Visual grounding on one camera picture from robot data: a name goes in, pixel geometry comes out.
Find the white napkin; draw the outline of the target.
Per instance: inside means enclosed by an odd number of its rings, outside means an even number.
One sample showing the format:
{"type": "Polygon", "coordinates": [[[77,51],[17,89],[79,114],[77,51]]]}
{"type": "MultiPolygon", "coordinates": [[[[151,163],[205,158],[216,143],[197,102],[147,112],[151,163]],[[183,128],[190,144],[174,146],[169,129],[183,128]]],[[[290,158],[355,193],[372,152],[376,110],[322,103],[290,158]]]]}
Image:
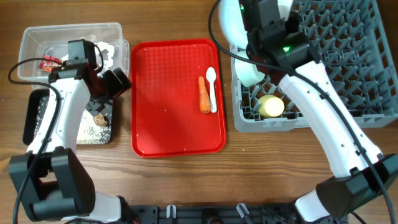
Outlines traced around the white napkin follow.
{"type": "Polygon", "coordinates": [[[97,69],[103,68],[102,72],[109,70],[115,64],[115,46],[106,42],[95,42],[95,59],[97,69]]]}

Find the brown food scrap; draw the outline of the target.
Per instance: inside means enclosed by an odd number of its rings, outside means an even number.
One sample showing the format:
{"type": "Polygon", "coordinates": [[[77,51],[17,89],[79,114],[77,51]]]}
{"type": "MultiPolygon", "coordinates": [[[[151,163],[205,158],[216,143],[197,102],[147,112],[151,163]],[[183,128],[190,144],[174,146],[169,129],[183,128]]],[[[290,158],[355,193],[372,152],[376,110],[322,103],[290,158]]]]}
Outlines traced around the brown food scrap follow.
{"type": "Polygon", "coordinates": [[[102,128],[107,127],[107,125],[109,124],[109,120],[103,114],[97,114],[93,116],[93,122],[95,123],[95,125],[102,128]]]}

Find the white rice pile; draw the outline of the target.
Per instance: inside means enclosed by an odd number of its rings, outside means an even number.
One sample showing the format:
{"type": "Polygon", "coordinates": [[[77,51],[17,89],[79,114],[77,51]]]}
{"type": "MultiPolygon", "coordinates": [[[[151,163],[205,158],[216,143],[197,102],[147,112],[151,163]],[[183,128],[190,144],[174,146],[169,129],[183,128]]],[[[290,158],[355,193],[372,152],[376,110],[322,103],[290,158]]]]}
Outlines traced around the white rice pile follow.
{"type": "MultiPolygon", "coordinates": [[[[41,122],[44,117],[45,109],[48,105],[48,99],[49,98],[47,96],[41,96],[39,98],[38,105],[35,106],[35,124],[34,127],[31,128],[31,130],[33,130],[33,138],[35,138],[40,128],[41,122]]],[[[105,110],[112,111],[112,107],[106,105],[105,110]]],[[[76,143],[78,145],[106,144],[111,140],[111,121],[108,118],[108,115],[111,116],[111,113],[105,112],[105,114],[99,113],[99,115],[102,115],[104,119],[108,122],[106,126],[98,126],[94,121],[94,116],[88,110],[84,110],[81,117],[80,127],[76,140],[76,143]]]]}

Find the red snack wrapper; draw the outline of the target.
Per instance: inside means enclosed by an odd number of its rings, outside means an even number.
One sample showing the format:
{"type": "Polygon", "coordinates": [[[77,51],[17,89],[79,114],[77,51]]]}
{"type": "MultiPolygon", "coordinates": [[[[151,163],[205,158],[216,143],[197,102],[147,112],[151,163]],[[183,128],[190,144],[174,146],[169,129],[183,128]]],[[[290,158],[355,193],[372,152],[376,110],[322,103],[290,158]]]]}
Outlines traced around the red snack wrapper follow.
{"type": "Polygon", "coordinates": [[[49,55],[43,55],[44,60],[41,61],[39,69],[43,72],[51,73],[53,68],[61,66],[63,61],[49,55]]]}

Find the orange carrot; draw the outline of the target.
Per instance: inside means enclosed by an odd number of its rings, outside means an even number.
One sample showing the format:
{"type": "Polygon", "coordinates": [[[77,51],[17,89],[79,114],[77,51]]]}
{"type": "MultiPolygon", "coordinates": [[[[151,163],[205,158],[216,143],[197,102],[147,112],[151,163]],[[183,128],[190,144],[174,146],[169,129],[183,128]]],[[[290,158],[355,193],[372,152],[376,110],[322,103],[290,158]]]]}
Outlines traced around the orange carrot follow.
{"type": "Polygon", "coordinates": [[[206,89],[205,80],[202,76],[198,78],[198,87],[200,94],[200,111],[202,113],[209,113],[211,111],[211,103],[206,89]]]}

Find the green bowl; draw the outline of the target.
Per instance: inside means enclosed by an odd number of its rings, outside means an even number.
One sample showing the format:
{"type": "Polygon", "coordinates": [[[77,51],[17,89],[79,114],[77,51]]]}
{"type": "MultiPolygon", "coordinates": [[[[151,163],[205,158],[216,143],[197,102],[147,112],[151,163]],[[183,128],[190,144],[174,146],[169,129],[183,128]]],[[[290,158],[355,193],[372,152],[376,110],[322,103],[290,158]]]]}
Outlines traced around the green bowl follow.
{"type": "Polygon", "coordinates": [[[245,87],[251,87],[261,81],[263,81],[265,74],[259,72],[256,65],[243,62],[242,60],[235,60],[235,71],[237,78],[241,84],[245,87]]]}

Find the light blue plate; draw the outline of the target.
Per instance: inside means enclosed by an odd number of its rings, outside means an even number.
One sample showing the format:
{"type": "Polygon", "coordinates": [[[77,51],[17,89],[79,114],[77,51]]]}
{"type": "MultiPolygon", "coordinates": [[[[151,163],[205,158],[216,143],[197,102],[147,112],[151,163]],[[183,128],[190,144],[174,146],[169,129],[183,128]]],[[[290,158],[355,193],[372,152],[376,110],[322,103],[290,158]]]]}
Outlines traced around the light blue plate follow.
{"type": "Polygon", "coordinates": [[[227,41],[240,49],[246,49],[248,38],[239,1],[221,0],[218,4],[218,19],[221,31],[227,41]]]}

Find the yellow cup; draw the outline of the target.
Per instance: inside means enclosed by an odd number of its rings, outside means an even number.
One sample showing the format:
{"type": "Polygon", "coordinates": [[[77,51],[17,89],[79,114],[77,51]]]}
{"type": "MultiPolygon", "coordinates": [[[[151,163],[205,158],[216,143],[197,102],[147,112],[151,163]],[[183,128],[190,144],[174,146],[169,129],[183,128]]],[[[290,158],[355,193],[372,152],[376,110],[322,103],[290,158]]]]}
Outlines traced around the yellow cup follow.
{"type": "Polygon", "coordinates": [[[258,113],[265,118],[280,116],[284,110],[284,102],[274,95],[264,95],[259,98],[260,107],[258,113]]]}

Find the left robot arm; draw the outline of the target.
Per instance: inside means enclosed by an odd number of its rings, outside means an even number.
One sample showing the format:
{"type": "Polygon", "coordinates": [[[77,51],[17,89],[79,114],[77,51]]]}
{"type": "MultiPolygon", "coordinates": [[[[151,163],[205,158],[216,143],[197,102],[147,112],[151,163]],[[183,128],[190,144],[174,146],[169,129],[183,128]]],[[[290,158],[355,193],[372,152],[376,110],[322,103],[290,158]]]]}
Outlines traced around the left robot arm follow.
{"type": "Polygon", "coordinates": [[[90,101],[107,103],[130,89],[120,69],[104,70],[94,43],[68,43],[68,59],[57,62],[45,86],[49,101],[40,128],[25,154],[9,161],[17,197],[12,221],[20,209],[33,222],[137,223],[138,216],[123,197],[97,192],[76,156],[81,117],[90,101]]]}

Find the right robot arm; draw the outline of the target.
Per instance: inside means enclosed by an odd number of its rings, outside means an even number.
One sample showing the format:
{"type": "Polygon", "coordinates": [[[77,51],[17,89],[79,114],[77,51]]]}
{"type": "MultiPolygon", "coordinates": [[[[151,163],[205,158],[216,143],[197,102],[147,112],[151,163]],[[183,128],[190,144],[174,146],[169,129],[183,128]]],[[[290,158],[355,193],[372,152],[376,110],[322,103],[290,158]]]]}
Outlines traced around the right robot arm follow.
{"type": "Polygon", "coordinates": [[[282,16],[277,1],[240,1],[239,9],[249,58],[269,73],[281,73],[280,89],[307,119],[333,174],[295,201],[300,218],[339,219],[378,196],[392,207],[387,189],[397,178],[397,156],[384,155],[357,125],[316,48],[299,30],[296,13],[282,16]]]}

